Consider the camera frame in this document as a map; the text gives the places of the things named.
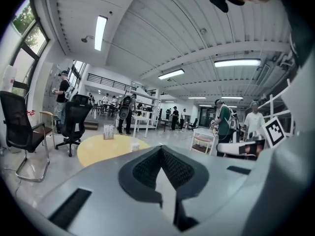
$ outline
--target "ceiling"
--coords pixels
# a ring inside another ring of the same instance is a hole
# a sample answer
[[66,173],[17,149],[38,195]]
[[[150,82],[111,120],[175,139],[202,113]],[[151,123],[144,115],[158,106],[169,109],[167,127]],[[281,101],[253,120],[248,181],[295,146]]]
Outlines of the ceiling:
[[[235,95],[244,100],[229,104],[248,106],[285,74],[275,60],[289,52],[290,27],[276,0],[241,7],[229,3],[227,14],[209,0],[49,0],[49,4],[57,12],[55,31],[68,55],[110,67],[182,99],[204,95],[207,99],[200,103],[213,103],[218,96]],[[98,15],[108,17],[101,52],[94,50],[92,39],[81,41],[95,35]],[[234,58],[261,58],[262,66],[214,67],[216,60]],[[158,79],[162,72],[179,68],[184,75],[170,82]]]

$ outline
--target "metal chair leg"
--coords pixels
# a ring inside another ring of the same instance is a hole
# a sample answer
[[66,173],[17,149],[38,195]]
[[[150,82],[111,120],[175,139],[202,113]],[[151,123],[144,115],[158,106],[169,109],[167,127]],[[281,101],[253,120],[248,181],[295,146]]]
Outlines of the metal chair leg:
[[46,143],[46,137],[44,137],[44,145],[45,145],[45,150],[46,150],[46,156],[47,156],[47,162],[46,162],[46,165],[45,165],[45,169],[44,169],[44,173],[43,175],[41,176],[41,178],[29,178],[29,177],[24,177],[22,175],[20,175],[20,171],[22,170],[23,166],[25,165],[26,161],[27,161],[27,152],[26,150],[25,151],[25,156],[24,156],[24,159],[23,161],[21,162],[21,164],[19,165],[18,169],[16,170],[15,174],[18,178],[20,179],[23,179],[23,180],[26,180],[26,181],[32,181],[32,182],[42,182],[46,176],[46,172],[47,172],[47,168],[48,168],[48,165],[50,163],[49,161],[49,152],[48,152],[48,149],[47,149],[47,143]]

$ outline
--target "white table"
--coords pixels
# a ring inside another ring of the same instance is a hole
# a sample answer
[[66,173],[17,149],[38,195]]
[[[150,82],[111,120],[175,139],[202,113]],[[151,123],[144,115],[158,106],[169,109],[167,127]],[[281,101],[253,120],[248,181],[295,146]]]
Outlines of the white table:
[[143,120],[143,121],[147,122],[146,134],[144,135],[144,137],[147,138],[148,129],[149,129],[149,122],[150,122],[151,119],[150,118],[145,118],[145,117],[142,117],[142,116],[132,116],[132,118],[134,118],[134,120],[135,120],[134,128],[133,128],[133,137],[136,137],[136,129],[137,129],[138,121],[142,121]]
[[192,136],[192,141],[191,141],[190,148],[193,145],[194,136],[198,136],[198,135],[209,137],[210,140],[212,140],[211,149],[210,149],[210,153],[209,154],[210,155],[214,155],[214,152],[216,153],[216,151],[217,151],[217,149],[216,149],[216,146],[217,146],[216,142],[217,142],[217,140],[216,140],[216,137],[214,136],[212,130],[210,130],[209,128],[195,128],[193,130],[193,136]]

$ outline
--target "fluorescent light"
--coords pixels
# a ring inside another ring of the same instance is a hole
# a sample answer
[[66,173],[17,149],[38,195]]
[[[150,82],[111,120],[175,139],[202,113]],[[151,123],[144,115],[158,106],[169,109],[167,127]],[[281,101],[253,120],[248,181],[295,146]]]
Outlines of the fluorescent light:
[[243,66],[243,65],[260,65],[260,59],[229,59],[222,61],[215,61],[215,67],[224,67],[224,66]]
[[206,97],[195,97],[195,96],[193,96],[193,97],[188,97],[188,99],[206,99]]
[[169,77],[173,77],[173,76],[180,75],[180,74],[183,74],[183,73],[185,73],[184,70],[183,69],[179,69],[179,70],[176,70],[174,72],[170,72],[170,73],[166,73],[164,75],[161,75],[158,78],[160,80],[164,80],[164,79],[167,79]]
[[102,48],[102,41],[103,41],[103,35],[104,35],[106,23],[107,23],[107,18],[103,16],[97,17],[94,48],[98,51],[100,51]]
[[238,97],[238,96],[222,96],[222,99],[243,100],[243,97]]

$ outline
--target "tiled floor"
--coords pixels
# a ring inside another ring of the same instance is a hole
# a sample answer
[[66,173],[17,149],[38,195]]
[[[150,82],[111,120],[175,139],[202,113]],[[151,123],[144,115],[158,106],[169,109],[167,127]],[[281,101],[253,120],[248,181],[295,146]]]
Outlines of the tiled floor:
[[[104,118],[103,121],[104,123],[107,123],[112,120]],[[101,133],[102,126],[100,125],[97,131],[86,130],[81,140],[91,136],[99,135]],[[147,138],[144,138],[144,134],[145,130],[140,129],[140,132],[137,133],[137,137],[153,147],[158,145],[175,145],[177,147],[189,149],[192,138],[192,131],[186,129],[184,132],[180,132],[179,130],[169,131],[167,128],[164,132],[163,128],[161,127],[157,131],[154,129],[149,129]],[[61,143],[62,141],[63,136],[55,136],[56,144]],[[15,170],[23,160],[24,151],[19,153],[5,151],[4,156],[0,158],[1,175],[4,177],[10,191],[16,195],[16,197],[26,201],[33,207],[36,207],[38,202],[48,192],[53,190],[56,186],[66,181],[83,168],[77,158],[76,145],[73,146],[74,151],[72,152],[73,156],[71,158],[67,155],[67,146],[60,147],[59,150],[55,150],[53,148],[52,138],[47,138],[47,146],[50,156],[50,165],[47,170],[46,178],[41,183],[20,180],[16,177]],[[27,161],[25,166],[26,171],[21,172],[21,174],[34,176],[34,167],[40,169],[44,167],[44,155],[45,149],[42,145],[38,147],[36,154],[28,153],[30,160]]]

